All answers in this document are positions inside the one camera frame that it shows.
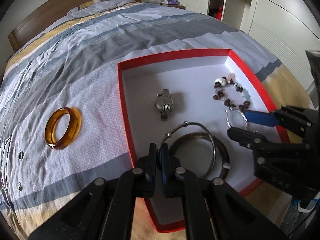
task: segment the bangle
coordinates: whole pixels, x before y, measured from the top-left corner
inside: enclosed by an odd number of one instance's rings
[[[215,136],[213,137],[213,141],[215,146],[217,147],[218,152],[221,155],[221,159],[222,159],[222,168],[221,168],[221,172],[219,175],[219,178],[225,180],[229,169],[230,169],[230,159],[229,159],[229,154],[228,151],[226,149],[226,147],[224,146],[224,144],[222,143],[222,141],[220,141],[218,138],[216,138]],[[211,142],[210,137],[208,136],[207,133],[203,133],[203,132],[193,132],[193,133],[188,133],[183,135],[182,137],[180,137],[179,139],[177,139],[172,146],[169,149],[169,153],[170,155],[174,156],[177,149],[186,141],[189,140],[195,140],[195,139],[204,139],[207,140],[209,142]],[[208,170],[206,171],[206,173],[201,176],[202,179],[207,179],[209,177],[209,175],[211,174],[212,170],[214,167],[214,163],[210,164],[210,167],[208,168]]]
[[[240,109],[236,109],[236,108],[232,108],[232,107],[229,107],[229,109],[230,109],[230,111],[237,111],[239,114],[241,114],[241,116],[242,116],[242,118],[244,119],[244,122],[245,122],[244,130],[247,130],[247,128],[248,128],[248,120],[245,117],[244,113]],[[227,124],[228,124],[228,127],[231,128],[232,125],[230,124],[228,110],[226,110],[226,113],[227,113]]]
[[[210,168],[209,170],[205,173],[205,175],[202,178],[207,178],[213,167],[214,164],[216,162],[216,155],[217,155],[217,149],[216,149],[216,145],[215,145],[215,141],[213,139],[213,136],[211,135],[211,133],[209,132],[209,130],[202,124],[198,123],[198,122],[188,122],[188,121],[184,121],[182,124],[178,125],[177,127],[173,128],[170,132],[165,134],[165,137],[162,139],[161,143],[159,144],[158,148],[157,148],[157,166],[158,168],[161,170],[161,162],[160,162],[160,150],[162,148],[162,145],[166,142],[166,140],[168,138],[170,138],[177,130],[181,129],[182,127],[187,127],[189,125],[197,125],[200,128],[202,128],[206,134],[207,137],[209,138],[211,144],[212,144],[212,158],[211,158],[211,162],[210,162]]]
[[[69,125],[65,134],[62,136],[62,138],[56,141],[54,138],[55,128],[57,126],[58,120],[64,114],[70,115]],[[76,128],[77,128],[77,117],[76,117],[76,114],[73,112],[73,110],[71,110],[69,107],[60,108],[57,111],[55,111],[53,115],[49,118],[49,121],[45,127],[45,131],[44,131],[45,142],[52,149],[55,149],[55,150],[63,149],[66,146],[68,146],[72,141],[72,138],[76,133]]]

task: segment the red object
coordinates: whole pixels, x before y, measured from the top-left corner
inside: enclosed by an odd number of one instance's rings
[[[157,62],[164,62],[164,61],[170,61],[170,60],[182,59],[182,58],[212,57],[212,56],[229,56],[238,65],[238,67],[242,70],[242,72],[248,78],[250,83],[254,86],[255,90],[260,95],[263,103],[265,104],[267,110],[271,112],[272,110],[276,109],[276,106],[273,104],[270,96],[268,95],[268,92],[263,87],[259,79],[251,71],[251,69],[246,65],[246,63],[231,49],[185,49],[185,50],[157,53],[157,54],[137,57],[137,58],[119,62],[118,63],[118,82],[119,82],[119,91],[120,91],[120,102],[121,102],[122,115],[124,120],[124,128],[127,136],[128,146],[129,146],[129,153],[131,156],[133,166],[137,161],[137,156],[134,149],[133,139],[132,139],[131,130],[130,130],[130,124],[129,124],[129,118],[128,118],[128,112],[125,104],[122,71],[130,68],[134,68],[134,67],[157,63]],[[281,139],[281,142],[289,143],[290,141],[289,141],[289,137],[286,129],[280,126],[277,126],[276,129]],[[262,183],[262,180],[255,179],[251,184],[249,184],[247,187],[241,190],[239,194],[242,197],[246,197],[254,189],[256,189],[261,183]],[[178,221],[178,222],[167,224],[167,225],[160,224],[159,221],[157,220],[156,214],[153,210],[150,200],[145,199],[145,203],[149,211],[152,223],[158,232],[170,233],[170,232],[179,231],[185,228],[184,221]]]
[[[223,10],[223,7],[219,7],[219,11],[217,12],[217,14],[215,15],[215,18],[218,19],[218,20],[221,20],[222,18],[222,10]]]

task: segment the metal bracelet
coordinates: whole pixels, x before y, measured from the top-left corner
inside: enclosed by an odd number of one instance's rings
[[[216,145],[214,143],[214,140],[213,140],[213,136],[211,135],[211,133],[209,132],[209,130],[202,124],[198,123],[198,122],[188,122],[188,121],[184,121],[182,124],[179,124],[177,127],[173,128],[170,132],[166,133],[165,137],[162,139],[161,143],[159,144],[158,146],[158,149],[157,149],[157,153],[159,154],[160,153],[160,150],[161,150],[161,147],[162,145],[166,142],[166,140],[168,138],[170,138],[177,130],[181,129],[182,127],[187,127],[189,125],[197,125],[199,127],[201,127],[209,136],[210,138],[210,141],[211,141],[211,144],[212,144],[212,159],[211,159],[211,163],[210,163],[210,167],[211,168],[211,171],[214,167],[214,164],[216,162],[216,155],[217,155],[217,149],[216,149]]]
[[[212,136],[212,137],[213,137],[214,143],[216,145],[217,151],[220,153],[221,160],[222,160],[222,167],[221,167],[219,178],[225,180],[227,175],[228,175],[228,172],[230,170],[230,158],[229,158],[228,150],[227,150],[227,148],[225,147],[225,145],[223,144],[222,141],[220,141],[215,136]],[[177,139],[171,145],[171,147],[169,149],[169,154],[174,156],[175,153],[177,152],[178,148],[183,143],[185,143],[187,141],[190,141],[190,140],[195,140],[195,139],[203,139],[203,140],[207,140],[207,141],[211,142],[208,134],[205,133],[205,132],[188,133],[188,134],[185,134],[185,135],[181,136],[179,139]],[[202,179],[207,179],[210,176],[210,174],[212,173],[212,170],[213,170],[213,166],[209,166],[209,168],[201,176],[201,178]]]
[[[243,119],[244,119],[244,121],[245,121],[245,127],[244,127],[244,129],[247,130],[247,128],[248,128],[248,120],[247,120],[247,118],[245,117],[244,113],[243,113],[240,109],[237,109],[237,108],[231,108],[231,107],[229,107],[229,109],[230,109],[230,111],[236,110],[236,111],[238,111],[238,112],[241,114],[241,116],[243,117]],[[228,124],[228,127],[231,128],[232,125],[230,124],[230,121],[229,121],[228,110],[226,110],[226,113],[227,113],[227,124]]]

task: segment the bed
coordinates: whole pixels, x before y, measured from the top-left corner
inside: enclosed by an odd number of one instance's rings
[[[49,0],[9,35],[16,53],[0,88],[0,210],[20,239],[27,239],[95,178],[114,179],[132,168],[117,83],[120,61],[180,49],[233,49],[276,107],[310,104],[279,59],[219,20],[140,0],[96,3],[67,15],[89,1]],[[81,112],[82,125],[76,141],[57,151],[46,145],[43,133],[52,113],[64,106]],[[280,196],[280,191],[262,183],[247,199],[267,216]],[[278,215],[270,219],[281,220]],[[138,199],[132,237],[185,235],[157,233]]]

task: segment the nightstand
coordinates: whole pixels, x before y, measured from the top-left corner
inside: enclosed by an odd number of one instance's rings
[[[184,5],[179,5],[179,4],[164,4],[164,3],[159,3],[159,4],[163,5],[163,6],[168,6],[168,7],[176,7],[176,8],[183,9],[183,10],[186,9],[186,7]]]

